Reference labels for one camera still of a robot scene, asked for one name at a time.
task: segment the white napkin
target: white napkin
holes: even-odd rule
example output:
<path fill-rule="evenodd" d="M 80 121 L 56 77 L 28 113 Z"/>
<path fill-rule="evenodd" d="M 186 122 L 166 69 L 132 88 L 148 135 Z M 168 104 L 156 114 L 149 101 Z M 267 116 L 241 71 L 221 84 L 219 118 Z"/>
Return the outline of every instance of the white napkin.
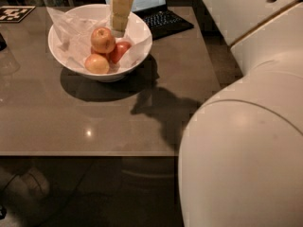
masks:
<path fill-rule="evenodd" d="M 49 46 L 52 46 L 51 49 L 56 54 L 55 57 L 64 62 L 63 65 L 68 65 L 67 67 L 75 69 L 75 71 L 91 74 L 84 68 L 84 62 L 91 54 L 90 37 L 96 27 L 109 27 L 110 8 L 104 5 L 99 8 L 89 7 L 85 9 L 88 9 L 89 12 L 77 14 L 77 10 L 62 12 L 47 8 L 58 37 L 58 40 L 53 40 L 56 44 Z M 152 35 L 141 19 L 130 14 L 124 37 L 116 39 L 117 42 L 121 40 L 129 41 L 132 47 L 120 59 L 117 64 L 118 70 L 113 73 L 127 70 L 142 61 L 149 53 Z"/>

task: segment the black keyboard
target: black keyboard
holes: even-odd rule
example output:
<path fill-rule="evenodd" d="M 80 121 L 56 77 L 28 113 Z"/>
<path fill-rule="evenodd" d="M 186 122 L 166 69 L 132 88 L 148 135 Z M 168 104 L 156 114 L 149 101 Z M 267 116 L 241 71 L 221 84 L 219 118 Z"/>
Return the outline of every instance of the black keyboard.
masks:
<path fill-rule="evenodd" d="M 142 20 L 150 28 L 153 40 L 193 28 L 193 24 L 170 10 L 145 15 Z"/>

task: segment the bowl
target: bowl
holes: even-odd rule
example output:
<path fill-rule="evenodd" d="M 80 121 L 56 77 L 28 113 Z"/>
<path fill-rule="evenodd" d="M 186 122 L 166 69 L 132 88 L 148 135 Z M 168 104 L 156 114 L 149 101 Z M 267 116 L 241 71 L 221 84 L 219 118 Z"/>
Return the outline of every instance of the bowl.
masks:
<path fill-rule="evenodd" d="M 101 21 L 109 17 L 110 6 L 104 4 L 85 5 L 70 9 L 64 13 L 63 16 L 65 14 L 78 16 L 82 20 Z M 149 27 L 141 18 L 132 12 L 129 15 L 129 22 L 127 24 L 126 33 L 128 38 L 134 42 L 133 46 L 129 49 L 129 53 L 133 53 L 132 51 L 135 51 L 136 56 L 133 57 L 132 63 L 127 64 L 127 66 L 124 64 L 124 66 L 120 66 L 120 68 L 118 68 L 116 71 L 112 70 L 108 74 L 99 75 L 89 72 L 83 65 L 84 59 L 83 61 L 67 60 L 66 56 L 63 56 L 62 53 L 60 53 L 60 49 L 58 49 L 58 44 L 61 43 L 61 40 L 59 39 L 59 35 L 57 34 L 54 25 L 50 28 L 48 33 L 48 46 L 54 58 L 67 69 L 89 79 L 98 80 L 101 82 L 111 82 L 123 79 L 129 73 L 131 73 L 143 60 L 146 59 L 152 48 L 152 34 Z M 144 42 L 140 40 L 140 37 L 145 38 Z"/>

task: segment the fruit bowl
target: fruit bowl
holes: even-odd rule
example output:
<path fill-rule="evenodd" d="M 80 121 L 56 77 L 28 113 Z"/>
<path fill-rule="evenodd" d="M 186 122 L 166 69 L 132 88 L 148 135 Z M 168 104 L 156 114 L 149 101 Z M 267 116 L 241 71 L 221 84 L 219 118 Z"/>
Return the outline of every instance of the fruit bowl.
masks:
<path fill-rule="evenodd" d="M 141 18 L 131 12 L 124 38 L 132 42 L 132 47 L 121 58 L 119 64 L 115 65 L 115 69 L 110 70 L 109 73 L 101 75 L 90 73 L 84 67 L 84 61 L 90 55 L 91 50 L 90 35 L 100 25 L 109 27 L 110 6 L 85 5 L 67 12 L 58 13 L 56 11 L 55 15 L 50 12 L 50 9 L 48 12 L 54 23 L 48 33 L 50 52 L 64 67 L 86 78 L 101 82 L 123 79 L 145 60 L 151 51 L 150 29 Z"/>

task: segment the laptop keyboard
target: laptop keyboard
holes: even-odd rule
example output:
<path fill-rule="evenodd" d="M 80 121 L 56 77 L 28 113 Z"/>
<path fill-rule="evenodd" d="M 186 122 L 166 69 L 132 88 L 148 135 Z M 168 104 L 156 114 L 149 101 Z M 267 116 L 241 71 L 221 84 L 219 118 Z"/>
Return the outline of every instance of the laptop keyboard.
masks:
<path fill-rule="evenodd" d="M 183 21 L 182 18 L 176 16 L 169 11 L 161 11 L 149 16 L 145 16 L 143 21 L 148 25 L 150 29 L 160 26 L 166 26 Z"/>

